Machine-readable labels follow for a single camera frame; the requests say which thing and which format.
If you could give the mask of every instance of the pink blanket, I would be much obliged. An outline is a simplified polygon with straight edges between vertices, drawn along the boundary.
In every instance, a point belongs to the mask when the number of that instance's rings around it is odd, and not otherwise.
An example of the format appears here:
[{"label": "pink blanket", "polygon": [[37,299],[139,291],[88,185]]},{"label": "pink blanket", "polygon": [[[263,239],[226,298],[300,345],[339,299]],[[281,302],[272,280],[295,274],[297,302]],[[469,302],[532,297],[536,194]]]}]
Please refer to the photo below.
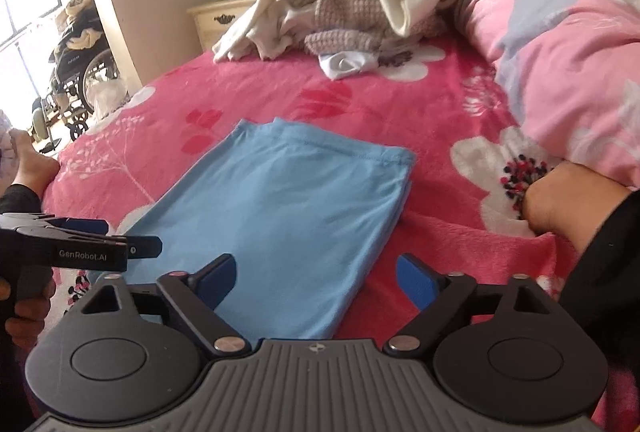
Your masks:
[{"label": "pink blanket", "polygon": [[640,0],[460,0],[525,134],[640,187]]},{"label": "pink blanket", "polygon": [[[380,344],[416,314],[395,281],[402,252],[480,282],[525,272],[557,295],[574,252],[551,234],[534,238],[517,212],[527,181],[554,163],[522,135],[493,78],[457,36],[340,82],[302,54],[214,64],[207,53],[155,80],[62,152],[45,209],[104,218],[122,232],[241,118],[279,116],[417,155],[405,210],[337,336]],[[64,275],[75,282],[75,272]],[[70,291],[85,287],[79,279]],[[57,296],[66,296],[66,286]],[[608,402],[618,412],[605,416],[601,405],[598,420],[630,430],[636,416],[627,400],[614,391]]]}]

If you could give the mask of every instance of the white drawer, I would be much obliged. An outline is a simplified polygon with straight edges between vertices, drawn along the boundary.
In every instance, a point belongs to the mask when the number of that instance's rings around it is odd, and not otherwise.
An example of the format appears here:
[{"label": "white drawer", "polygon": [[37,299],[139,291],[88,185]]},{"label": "white drawer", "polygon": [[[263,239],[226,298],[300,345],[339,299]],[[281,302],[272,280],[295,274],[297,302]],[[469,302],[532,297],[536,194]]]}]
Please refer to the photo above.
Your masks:
[{"label": "white drawer", "polygon": [[255,0],[228,0],[191,8],[189,13],[194,16],[202,50],[209,51],[254,2]]}]

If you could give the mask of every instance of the blue towel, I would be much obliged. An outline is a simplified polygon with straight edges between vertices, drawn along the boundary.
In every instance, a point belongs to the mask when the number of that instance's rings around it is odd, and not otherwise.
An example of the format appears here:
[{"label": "blue towel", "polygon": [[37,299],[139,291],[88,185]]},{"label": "blue towel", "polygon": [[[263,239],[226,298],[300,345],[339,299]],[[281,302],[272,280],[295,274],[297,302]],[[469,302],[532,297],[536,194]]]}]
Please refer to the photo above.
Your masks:
[{"label": "blue towel", "polygon": [[236,286],[216,313],[251,343],[329,338],[393,230],[414,155],[303,123],[242,121],[127,233],[164,250],[130,284],[222,253]]}]

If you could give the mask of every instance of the pile of clothes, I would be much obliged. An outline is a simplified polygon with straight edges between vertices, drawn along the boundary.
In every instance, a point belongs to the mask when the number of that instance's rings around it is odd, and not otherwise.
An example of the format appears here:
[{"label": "pile of clothes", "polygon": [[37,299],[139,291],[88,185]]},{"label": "pile of clothes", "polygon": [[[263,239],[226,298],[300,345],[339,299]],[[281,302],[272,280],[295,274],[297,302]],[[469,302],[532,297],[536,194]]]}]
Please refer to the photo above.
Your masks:
[{"label": "pile of clothes", "polygon": [[257,0],[213,47],[215,60],[288,49],[319,57],[332,79],[370,70],[445,30],[438,11],[456,0]]},{"label": "pile of clothes", "polygon": [[94,0],[69,0],[56,19],[56,24],[58,34],[66,35],[65,43],[54,49],[53,54],[56,56],[65,46],[76,50],[93,47],[104,35]]}]

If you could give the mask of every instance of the person's hand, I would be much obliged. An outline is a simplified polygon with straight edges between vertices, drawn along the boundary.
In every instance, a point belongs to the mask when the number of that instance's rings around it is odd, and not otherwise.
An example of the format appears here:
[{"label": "person's hand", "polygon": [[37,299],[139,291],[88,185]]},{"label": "person's hand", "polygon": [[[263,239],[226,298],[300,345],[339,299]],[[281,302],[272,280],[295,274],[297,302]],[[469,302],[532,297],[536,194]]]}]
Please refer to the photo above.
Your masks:
[{"label": "person's hand", "polygon": [[[55,292],[56,284],[52,279],[44,288],[42,297],[20,300],[15,304],[16,317],[9,318],[4,326],[15,345],[27,352],[35,347],[38,335],[44,329],[44,319],[51,309],[49,299]],[[0,278],[0,300],[7,300],[10,294],[9,283]]]}]

